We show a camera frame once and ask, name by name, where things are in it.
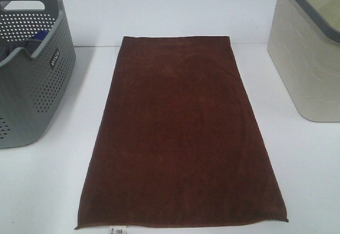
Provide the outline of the brown towel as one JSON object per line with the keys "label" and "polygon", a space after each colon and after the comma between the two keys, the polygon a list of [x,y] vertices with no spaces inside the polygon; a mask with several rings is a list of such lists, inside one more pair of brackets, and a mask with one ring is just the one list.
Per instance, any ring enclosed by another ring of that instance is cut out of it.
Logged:
{"label": "brown towel", "polygon": [[77,228],[287,221],[228,36],[122,40]]}

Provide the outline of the grey perforated plastic basket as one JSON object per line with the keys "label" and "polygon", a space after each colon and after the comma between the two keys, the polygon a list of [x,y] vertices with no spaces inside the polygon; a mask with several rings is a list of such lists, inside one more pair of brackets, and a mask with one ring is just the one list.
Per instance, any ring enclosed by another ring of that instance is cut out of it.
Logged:
{"label": "grey perforated plastic basket", "polygon": [[25,146],[48,127],[70,81],[76,54],[63,0],[38,1],[44,8],[1,9],[1,46],[48,35],[30,55],[16,48],[1,61],[1,148]]}

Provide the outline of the beige plastic basket grey rim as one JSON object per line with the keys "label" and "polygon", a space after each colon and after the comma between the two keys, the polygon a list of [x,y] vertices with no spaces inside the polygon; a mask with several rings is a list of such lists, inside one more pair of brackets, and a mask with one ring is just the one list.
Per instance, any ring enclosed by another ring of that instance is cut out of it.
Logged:
{"label": "beige plastic basket grey rim", "polygon": [[339,0],[277,0],[267,50],[299,114],[339,122]]}

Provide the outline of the blue cloth in basket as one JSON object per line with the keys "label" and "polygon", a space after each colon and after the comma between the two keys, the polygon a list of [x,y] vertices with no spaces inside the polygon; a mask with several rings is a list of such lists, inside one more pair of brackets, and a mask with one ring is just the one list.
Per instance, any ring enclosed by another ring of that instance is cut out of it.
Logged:
{"label": "blue cloth in basket", "polygon": [[26,51],[32,55],[33,52],[42,43],[45,37],[48,35],[49,31],[42,30],[32,36],[30,39],[22,41],[13,41],[8,45],[1,46],[1,61],[5,60],[16,48],[25,48]]}

